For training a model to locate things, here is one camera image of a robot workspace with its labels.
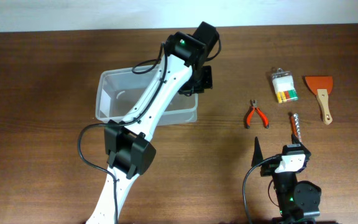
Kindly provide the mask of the clear plastic container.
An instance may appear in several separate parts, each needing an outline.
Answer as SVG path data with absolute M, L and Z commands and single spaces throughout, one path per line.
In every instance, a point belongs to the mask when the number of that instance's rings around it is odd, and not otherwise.
M 108 70 L 101 74 L 96 94 L 96 119 L 107 123 L 119 122 L 138 102 L 158 68 L 137 75 L 131 68 Z M 163 112 L 158 125 L 194 123 L 197 115 L 198 95 L 175 95 Z

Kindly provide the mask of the masonry drill bit red case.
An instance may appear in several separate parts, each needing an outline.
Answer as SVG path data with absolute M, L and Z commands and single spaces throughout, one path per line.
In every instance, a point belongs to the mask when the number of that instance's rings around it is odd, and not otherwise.
M 301 131 L 300 131 L 300 120 L 297 113 L 292 113 L 290 115 L 290 122 L 291 122 L 292 133 L 296 136 L 299 142 L 302 142 Z

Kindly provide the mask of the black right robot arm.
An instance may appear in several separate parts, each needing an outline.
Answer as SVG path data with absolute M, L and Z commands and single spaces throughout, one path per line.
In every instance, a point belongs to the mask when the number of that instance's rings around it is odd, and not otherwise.
M 292 134 L 292 143 L 282 152 L 263 158 L 259 140 L 254 139 L 252 168 L 260 168 L 262 177 L 271 177 L 280 216 L 272 223 L 314 223 L 320 215 L 321 188 L 310 181 L 299 181 L 296 175 L 306 169 L 310 151 Z

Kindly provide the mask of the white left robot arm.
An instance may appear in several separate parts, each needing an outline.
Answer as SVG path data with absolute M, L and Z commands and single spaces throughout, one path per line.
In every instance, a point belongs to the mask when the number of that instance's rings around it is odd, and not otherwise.
M 120 122 L 113 120 L 83 128 L 104 129 L 107 168 L 85 160 L 85 164 L 106 173 L 99 200 L 87 223 L 117 223 L 127 195 L 136 181 L 150 167 L 156 150 L 151 144 L 157 124 L 176 94 L 191 96 L 213 87 L 211 51 L 221 45 L 217 29 L 202 22 L 193 34 L 177 32 L 160 46 L 153 60 L 157 68 L 152 81 L 137 103 Z

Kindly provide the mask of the red scraper with wooden handle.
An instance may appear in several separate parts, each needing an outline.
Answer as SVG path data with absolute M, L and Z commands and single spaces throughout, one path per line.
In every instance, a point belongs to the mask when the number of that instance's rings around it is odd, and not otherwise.
M 305 81 L 310 91 L 316 96 L 322 112 L 323 123 L 331 124 L 333 119 L 329 110 L 329 94 L 333 89 L 333 77 L 306 76 Z

